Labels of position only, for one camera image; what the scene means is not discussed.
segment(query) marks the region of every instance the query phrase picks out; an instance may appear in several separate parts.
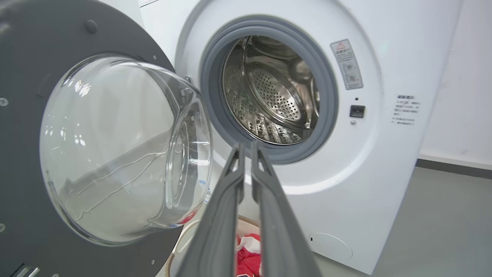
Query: washing machine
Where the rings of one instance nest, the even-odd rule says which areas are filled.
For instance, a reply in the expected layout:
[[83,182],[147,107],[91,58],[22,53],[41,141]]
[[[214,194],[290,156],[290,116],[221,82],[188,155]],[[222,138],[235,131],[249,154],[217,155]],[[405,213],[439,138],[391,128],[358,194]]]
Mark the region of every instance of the washing machine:
[[1,275],[155,276],[242,141],[262,144],[300,239],[371,274],[460,7],[157,0],[145,31],[97,1],[5,2]]

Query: stainless steel drum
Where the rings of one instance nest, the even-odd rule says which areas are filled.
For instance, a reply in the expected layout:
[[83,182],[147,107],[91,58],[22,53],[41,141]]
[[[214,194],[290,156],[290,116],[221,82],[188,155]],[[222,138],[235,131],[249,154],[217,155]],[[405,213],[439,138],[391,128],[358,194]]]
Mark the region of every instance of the stainless steel drum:
[[311,134],[318,117],[312,82],[309,67],[292,49],[258,36],[238,40],[222,74],[234,118],[251,136],[272,144],[299,143]]

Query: door glass bowl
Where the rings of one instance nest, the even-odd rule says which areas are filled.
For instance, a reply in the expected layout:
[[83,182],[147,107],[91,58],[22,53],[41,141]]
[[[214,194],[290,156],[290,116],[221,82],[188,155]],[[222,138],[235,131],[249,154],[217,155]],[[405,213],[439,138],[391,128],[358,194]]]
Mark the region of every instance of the door glass bowl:
[[59,81],[46,105],[46,188],[66,223],[99,244],[180,226],[208,190],[210,130],[198,90],[173,72],[92,57]]

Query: gray floor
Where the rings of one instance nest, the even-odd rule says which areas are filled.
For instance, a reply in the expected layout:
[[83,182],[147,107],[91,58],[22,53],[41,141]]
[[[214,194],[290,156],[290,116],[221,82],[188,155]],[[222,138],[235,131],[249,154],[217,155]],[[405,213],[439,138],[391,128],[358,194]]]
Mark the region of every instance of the gray floor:
[[[316,255],[324,276],[367,276]],[[492,277],[492,180],[416,168],[374,277]]]

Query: warning sticker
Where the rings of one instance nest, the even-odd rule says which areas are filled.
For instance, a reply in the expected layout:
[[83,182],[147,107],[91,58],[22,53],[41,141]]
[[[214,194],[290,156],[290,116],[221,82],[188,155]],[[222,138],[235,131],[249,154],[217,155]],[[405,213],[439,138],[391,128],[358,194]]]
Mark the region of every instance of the warning sticker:
[[413,95],[397,95],[391,123],[399,125],[415,125],[419,113],[420,102]]
[[345,81],[345,88],[347,90],[362,88],[364,85],[362,84],[361,72],[348,39],[334,42],[330,46],[337,57],[338,66]]
[[205,196],[205,200],[203,202],[208,203],[210,202],[210,198],[212,197],[212,193],[210,192],[210,188],[207,191],[207,195]]

